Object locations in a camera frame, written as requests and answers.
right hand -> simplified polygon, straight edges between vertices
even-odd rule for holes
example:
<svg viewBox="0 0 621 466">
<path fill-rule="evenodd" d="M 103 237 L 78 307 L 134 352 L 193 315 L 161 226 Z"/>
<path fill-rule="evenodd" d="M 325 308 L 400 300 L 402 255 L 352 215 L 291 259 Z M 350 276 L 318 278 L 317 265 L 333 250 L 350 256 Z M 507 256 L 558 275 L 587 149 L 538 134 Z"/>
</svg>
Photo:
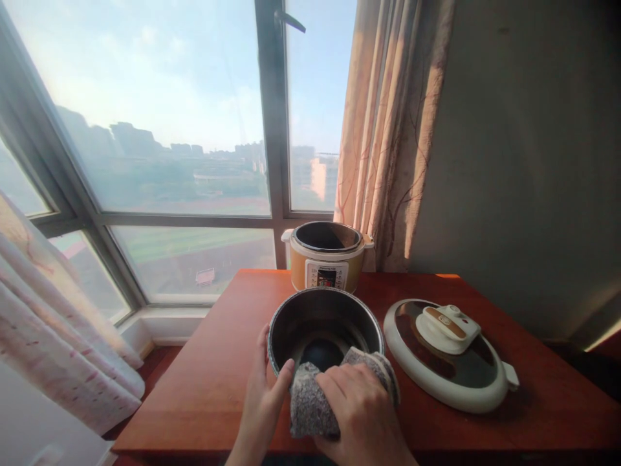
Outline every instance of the right hand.
<svg viewBox="0 0 621 466">
<path fill-rule="evenodd" d="M 408 450 L 388 393 L 365 365 L 334 366 L 317 375 L 341 430 L 338 441 L 314 438 L 340 466 L 417 465 Z"/>
</svg>

beige curtain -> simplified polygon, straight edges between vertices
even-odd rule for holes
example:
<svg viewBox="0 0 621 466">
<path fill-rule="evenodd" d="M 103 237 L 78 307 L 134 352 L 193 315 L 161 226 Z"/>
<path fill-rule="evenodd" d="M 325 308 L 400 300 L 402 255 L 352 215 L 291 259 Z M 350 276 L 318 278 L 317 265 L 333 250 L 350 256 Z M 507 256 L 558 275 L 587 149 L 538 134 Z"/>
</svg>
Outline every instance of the beige curtain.
<svg viewBox="0 0 621 466">
<path fill-rule="evenodd" d="M 78 273 L 0 192 L 0 360 L 97 434 L 140 406 L 142 365 Z"/>
<path fill-rule="evenodd" d="M 334 221 L 375 239 L 366 270 L 408 270 L 454 8 L 358 2 Z"/>
</svg>

wooden floor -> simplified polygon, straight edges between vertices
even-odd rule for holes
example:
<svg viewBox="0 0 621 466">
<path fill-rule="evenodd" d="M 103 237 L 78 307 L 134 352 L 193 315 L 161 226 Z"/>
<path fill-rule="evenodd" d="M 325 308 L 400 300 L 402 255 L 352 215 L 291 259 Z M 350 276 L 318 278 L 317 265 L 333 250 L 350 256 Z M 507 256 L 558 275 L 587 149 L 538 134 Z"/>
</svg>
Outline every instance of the wooden floor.
<svg viewBox="0 0 621 466">
<path fill-rule="evenodd" d="M 181 346 L 159 346 L 155 348 L 144 360 L 144 364 L 138 373 L 144 380 L 145 389 L 142 400 L 145 400 L 147 396 L 157 384 L 157 381 L 162 377 L 164 372 L 170 367 L 170 364 L 175 360 Z M 131 416 L 125 421 L 121 422 L 117 426 L 110 429 L 103 435 L 105 440 L 116 440 L 125 426 L 129 423 Z M 120 456 L 115 462 L 114 466 L 142 466 L 140 463 L 132 460 L 131 458 Z"/>
</svg>

window handle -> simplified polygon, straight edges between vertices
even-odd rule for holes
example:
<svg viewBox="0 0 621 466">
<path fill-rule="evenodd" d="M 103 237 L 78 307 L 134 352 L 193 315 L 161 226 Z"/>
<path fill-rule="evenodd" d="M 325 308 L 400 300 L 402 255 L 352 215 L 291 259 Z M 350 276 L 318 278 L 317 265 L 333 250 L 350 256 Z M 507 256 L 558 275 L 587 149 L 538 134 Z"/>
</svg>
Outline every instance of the window handle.
<svg viewBox="0 0 621 466">
<path fill-rule="evenodd" d="M 306 32 L 306 28 L 293 16 L 285 13 L 282 10 L 276 10 L 274 12 L 274 19 L 277 19 L 281 23 L 288 24 L 289 26 L 297 29 L 298 31 Z"/>
</svg>

window frame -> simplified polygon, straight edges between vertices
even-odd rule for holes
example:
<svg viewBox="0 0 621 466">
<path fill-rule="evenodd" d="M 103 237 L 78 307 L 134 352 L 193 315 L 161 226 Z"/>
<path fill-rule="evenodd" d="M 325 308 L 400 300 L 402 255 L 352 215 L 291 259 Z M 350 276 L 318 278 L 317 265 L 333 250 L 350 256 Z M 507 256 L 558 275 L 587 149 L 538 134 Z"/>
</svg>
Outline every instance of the window frame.
<svg viewBox="0 0 621 466">
<path fill-rule="evenodd" d="M 269 228 L 274 233 L 276 268 L 286 269 L 286 245 L 281 241 L 284 231 L 307 221 L 332 220 L 332 212 L 293 211 L 290 207 L 287 26 L 276 17 L 278 10 L 285 11 L 285 2 L 255 0 L 254 4 L 270 217 L 103 211 L 77 163 L 76 148 L 53 101 L 0 3 L 0 60 L 5 65 L 0 78 L 0 131 L 7 148 L 54 211 L 30 220 L 46 238 L 76 230 L 85 233 L 131 309 L 117 325 L 139 309 L 208 307 L 213 301 L 149 302 L 110 227 Z"/>
</svg>

